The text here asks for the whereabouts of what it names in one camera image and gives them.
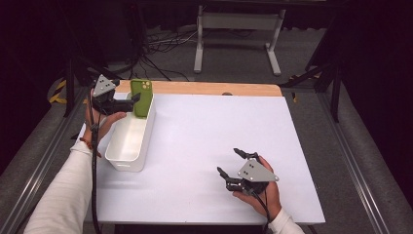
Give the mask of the person's left hand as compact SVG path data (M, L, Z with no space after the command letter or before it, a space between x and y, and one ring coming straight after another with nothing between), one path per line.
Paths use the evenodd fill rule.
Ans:
M94 110L92 106L87 103L86 112L85 112L85 125L86 129L82 135L82 138L87 142L92 141L92 130L91 126L97 124L98 126L98 136L97 141L101 141L104 136L109 132L112 125L117 121L125 118L127 116L126 112L116 112L109 116L100 114L98 111Z

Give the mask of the green phone case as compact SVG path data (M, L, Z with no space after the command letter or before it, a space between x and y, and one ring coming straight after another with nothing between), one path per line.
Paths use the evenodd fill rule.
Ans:
M139 100L133 106L133 113L137 118L146 118L152 103L152 82L145 79L131 80L131 95L139 95Z

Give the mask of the white table mat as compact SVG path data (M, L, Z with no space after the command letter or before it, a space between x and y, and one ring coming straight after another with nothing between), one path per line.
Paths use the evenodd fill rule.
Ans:
M324 221L312 176L284 97L156 95L144 166L97 166L97 217L106 223L262 224L220 176L236 176L256 152L279 178L282 207L300 224Z

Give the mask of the person's right hand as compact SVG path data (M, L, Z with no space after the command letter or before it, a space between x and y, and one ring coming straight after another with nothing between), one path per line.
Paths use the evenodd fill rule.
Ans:
M270 181L266 190L259 194L262 203L253 196L248 196L238 191L235 191L233 196L251 205L259 214L266 217L269 222L277 216L282 208L279 188L275 181Z

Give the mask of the white plastic storage bin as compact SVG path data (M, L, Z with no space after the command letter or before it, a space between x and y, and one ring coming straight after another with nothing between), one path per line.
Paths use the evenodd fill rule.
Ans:
M105 152L105 159L121 172L140 172L144 168L156 117L156 105L149 104L145 118L133 113L118 121Z

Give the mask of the white metal frame desk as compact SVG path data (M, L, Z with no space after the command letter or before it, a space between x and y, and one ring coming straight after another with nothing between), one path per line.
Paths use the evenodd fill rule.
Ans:
M201 73L203 67L205 29L242 29L267 30L273 32L270 42L265 44L267 56L275 76L282 74L276 57L275 48L282 29L286 10L280 10L274 15L236 14L236 13L209 13L199 6L197 16L197 47L194 61L194 72Z

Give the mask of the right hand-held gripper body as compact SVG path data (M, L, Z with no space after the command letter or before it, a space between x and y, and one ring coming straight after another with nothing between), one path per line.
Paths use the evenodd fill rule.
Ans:
M239 169L239 183L226 183L229 191L239 191L246 195L261 194L270 181L279 181L279 177L266 169L260 162L250 159Z

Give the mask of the black metal stand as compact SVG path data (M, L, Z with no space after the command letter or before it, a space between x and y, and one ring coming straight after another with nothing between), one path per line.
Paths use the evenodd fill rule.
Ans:
M66 64L66 109L65 117L68 117L75 106L74 81L78 80L82 87L92 85L99 75L103 75L109 80L116 80L119 84L120 77L109 71L107 68L82 56L72 56Z
M338 106L342 78L341 65L339 63L326 63L316 68L312 68L304 74L293 75L286 83L280 84L280 87L292 88L304 81L309 80L310 78L315 77L316 75L318 75L319 78L314 83L313 89L317 93L324 93L329 87L329 85L332 85L332 94L330 99L330 114L333 120L336 123L338 123Z

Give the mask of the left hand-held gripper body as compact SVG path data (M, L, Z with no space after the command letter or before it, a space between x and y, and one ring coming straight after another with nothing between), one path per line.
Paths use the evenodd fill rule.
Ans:
M133 101L131 99L117 100L114 98L118 85L119 81L113 82L100 75L92 94L93 108L104 115L111 115L116 112L132 112Z

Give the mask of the wooden table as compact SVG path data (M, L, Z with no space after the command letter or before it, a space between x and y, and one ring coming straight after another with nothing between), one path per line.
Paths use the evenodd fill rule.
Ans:
M274 84L211 83L184 81L152 81L154 94L217 95L281 97L282 90Z

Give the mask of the yellow black floor tape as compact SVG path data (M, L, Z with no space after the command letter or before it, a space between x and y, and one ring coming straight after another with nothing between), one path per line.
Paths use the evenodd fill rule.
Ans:
M62 78L57 84L56 89L53 92L52 96L49 98L49 103L67 104L66 98L60 96L61 92L63 91L65 87L66 87L66 79Z

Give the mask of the metal floor rail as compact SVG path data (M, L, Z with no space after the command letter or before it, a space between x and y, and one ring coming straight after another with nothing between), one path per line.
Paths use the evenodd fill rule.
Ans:
M318 99L374 233L413 234L413 209L349 96L340 95L337 119L330 113L330 96Z
M77 89L70 111L54 103L0 175L0 234L19 234L22 230L29 212L66 160L75 136L80 133L88 94L86 88Z

